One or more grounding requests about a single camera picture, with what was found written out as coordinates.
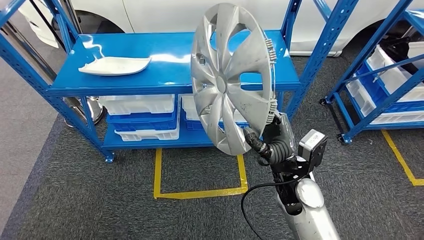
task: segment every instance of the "robotic arm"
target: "robotic arm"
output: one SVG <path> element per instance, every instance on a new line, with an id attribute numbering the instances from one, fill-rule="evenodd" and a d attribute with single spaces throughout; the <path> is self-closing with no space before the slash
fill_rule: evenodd
<path id="1" fill-rule="evenodd" d="M 275 114 L 273 122 L 265 127 L 263 141 L 248 127 L 243 132 L 246 142 L 265 160 L 259 164 L 271 167 L 275 183 L 268 186 L 276 187 L 277 201 L 295 239 L 340 239 L 312 175 L 323 159 L 327 137 L 312 129 L 294 154 L 294 135 L 285 113 Z"/>

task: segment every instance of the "shelf foot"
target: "shelf foot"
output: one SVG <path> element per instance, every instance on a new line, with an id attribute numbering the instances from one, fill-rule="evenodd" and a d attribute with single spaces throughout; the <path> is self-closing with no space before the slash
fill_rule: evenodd
<path id="1" fill-rule="evenodd" d="M 115 153 L 112 152 L 111 156 L 106 156 L 106 159 L 104 160 L 106 163 L 111 164 L 114 162 Z"/>
<path id="2" fill-rule="evenodd" d="M 321 98 L 318 101 L 318 103 L 321 104 L 322 106 L 325 106 L 325 105 L 331 104 L 332 102 L 328 100 L 327 97 L 324 97 L 324 98 Z"/>
<path id="3" fill-rule="evenodd" d="M 337 140 L 339 142 L 341 142 L 342 144 L 351 144 L 352 143 L 352 138 L 348 137 L 348 136 L 346 136 L 346 134 L 342 134 L 342 133 L 337 135 Z"/>

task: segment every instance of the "black cable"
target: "black cable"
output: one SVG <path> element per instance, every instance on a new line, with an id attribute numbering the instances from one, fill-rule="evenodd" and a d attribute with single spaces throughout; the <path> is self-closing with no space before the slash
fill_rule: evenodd
<path id="1" fill-rule="evenodd" d="M 260 239 L 263 240 L 263 238 L 256 232 L 256 230 L 254 229 L 252 223 L 248 220 L 247 216 L 246 216 L 246 211 L 245 211 L 245 198 L 247 197 L 247 195 L 258 188 L 263 188 L 263 187 L 272 187 L 272 186 L 279 186 L 279 185 L 284 185 L 284 184 L 291 184 L 294 183 L 296 181 L 299 181 L 300 179 L 302 179 L 303 177 L 298 177 L 296 179 L 292 179 L 290 181 L 284 181 L 284 182 L 269 182 L 269 183 L 262 183 L 262 184 L 258 184 L 255 185 L 251 188 L 249 188 L 244 194 L 243 197 L 241 198 L 241 212 L 243 213 L 243 217 L 246 220 L 247 224 L 249 225 L 250 229 L 252 229 L 252 231 L 254 232 L 254 234 L 256 234 L 256 236 Z"/>

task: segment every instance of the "hubcap spoke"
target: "hubcap spoke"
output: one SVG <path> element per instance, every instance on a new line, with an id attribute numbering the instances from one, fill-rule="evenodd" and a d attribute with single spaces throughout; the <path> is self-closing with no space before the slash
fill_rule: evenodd
<path id="1" fill-rule="evenodd" d="M 204 119 L 202 122 L 203 128 L 206 130 L 207 135 L 209 136 L 212 143 L 217 145 L 225 137 L 223 131 L 218 126 L 220 119 L 222 117 L 221 113 L 222 106 L 222 95 L 219 95 L 212 105 L 210 105 L 210 113 L 205 116 L 200 116 Z"/>
<path id="2" fill-rule="evenodd" d="M 268 116 L 268 101 L 259 92 L 243 90 L 239 85 L 228 85 L 227 94 L 250 127 L 256 133 L 261 133 Z"/>
<path id="3" fill-rule="evenodd" d="M 215 71 L 218 69 L 217 65 L 217 51 L 211 46 L 211 36 L 212 36 L 212 25 L 211 22 L 203 16 L 201 24 L 196 29 L 196 40 L 198 51 L 204 56 L 206 62 L 211 68 Z"/>
<path id="4" fill-rule="evenodd" d="M 234 107 L 226 94 L 222 100 L 222 121 L 224 123 L 225 136 L 227 138 L 230 153 L 236 153 L 240 149 L 249 150 L 246 144 L 243 130 L 234 121 Z"/>
<path id="5" fill-rule="evenodd" d="M 215 85 L 216 80 L 213 71 L 204 64 L 200 64 L 196 56 L 193 56 L 193 60 L 190 62 L 191 76 L 202 84 Z"/>
<path id="6" fill-rule="evenodd" d="M 201 91 L 195 93 L 193 96 L 197 112 L 202 113 L 204 112 L 205 108 L 214 104 L 219 94 L 220 93 L 218 92 L 217 88 L 213 86 L 205 87 Z"/>
<path id="7" fill-rule="evenodd" d="M 260 28 L 253 30 L 237 47 L 224 71 L 227 79 L 233 79 L 242 73 L 262 73 L 270 69 L 268 52 L 258 43 L 264 41 Z"/>
<path id="8" fill-rule="evenodd" d="M 228 50 L 228 41 L 231 33 L 239 23 L 239 7 L 232 5 L 220 5 L 216 21 L 216 49 L 220 69 L 225 69 L 231 58 Z"/>

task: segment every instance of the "hubcap center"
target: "hubcap center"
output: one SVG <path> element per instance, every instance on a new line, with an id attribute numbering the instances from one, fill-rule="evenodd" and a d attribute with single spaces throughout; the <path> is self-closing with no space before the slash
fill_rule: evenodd
<path id="1" fill-rule="evenodd" d="M 227 90 L 227 84 L 221 76 L 218 76 L 216 78 L 216 87 L 221 93 L 225 93 L 225 91 Z"/>

